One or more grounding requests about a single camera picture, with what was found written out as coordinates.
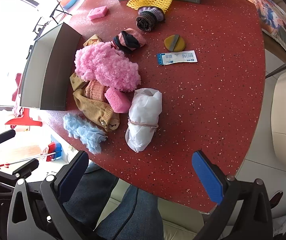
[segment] pink knitted fabric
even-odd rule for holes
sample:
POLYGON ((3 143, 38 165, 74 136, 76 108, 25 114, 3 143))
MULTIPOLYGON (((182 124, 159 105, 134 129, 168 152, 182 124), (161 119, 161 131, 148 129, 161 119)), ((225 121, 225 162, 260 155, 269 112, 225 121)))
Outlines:
POLYGON ((75 55, 75 73, 82 80, 96 79, 102 85, 120 91, 134 91, 141 84, 137 63, 132 63, 124 52, 111 47, 111 42, 86 46, 75 55))
POLYGON ((114 88, 109 88, 105 97, 115 113, 128 113, 131 102, 127 96, 114 88))

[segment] hot pink yarn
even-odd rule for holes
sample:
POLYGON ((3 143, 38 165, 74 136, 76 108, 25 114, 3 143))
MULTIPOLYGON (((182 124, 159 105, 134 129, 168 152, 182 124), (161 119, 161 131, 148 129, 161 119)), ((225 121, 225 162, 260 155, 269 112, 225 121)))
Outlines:
POLYGON ((98 80, 102 85, 120 91, 134 91, 141 84, 137 63, 124 52, 111 47, 111 42, 86 46, 75 55, 75 72, 85 81, 98 80))

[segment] pillow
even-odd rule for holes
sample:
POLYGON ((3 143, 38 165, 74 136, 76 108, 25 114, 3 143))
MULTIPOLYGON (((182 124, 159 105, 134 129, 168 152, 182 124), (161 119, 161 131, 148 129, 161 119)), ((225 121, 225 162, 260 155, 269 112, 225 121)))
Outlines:
POLYGON ((272 0, 248 0, 255 4, 262 31, 286 50, 286 13, 272 0))

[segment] person's leg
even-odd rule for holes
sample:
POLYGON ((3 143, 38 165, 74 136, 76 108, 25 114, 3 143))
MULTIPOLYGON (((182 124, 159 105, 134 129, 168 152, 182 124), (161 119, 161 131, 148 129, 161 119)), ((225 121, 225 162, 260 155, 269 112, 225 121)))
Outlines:
POLYGON ((63 206, 70 216, 94 230, 117 182, 117 177, 91 162, 63 206))
POLYGON ((129 186, 120 205, 95 229, 108 240, 164 240, 158 197, 129 186))

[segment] white wrapped package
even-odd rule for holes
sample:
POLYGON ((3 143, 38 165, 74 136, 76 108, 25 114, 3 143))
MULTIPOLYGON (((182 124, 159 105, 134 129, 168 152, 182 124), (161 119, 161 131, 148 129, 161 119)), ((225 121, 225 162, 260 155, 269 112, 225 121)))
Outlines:
POLYGON ((125 140, 133 151, 141 152, 151 142, 161 112, 161 92, 152 88, 135 90, 125 134, 125 140))

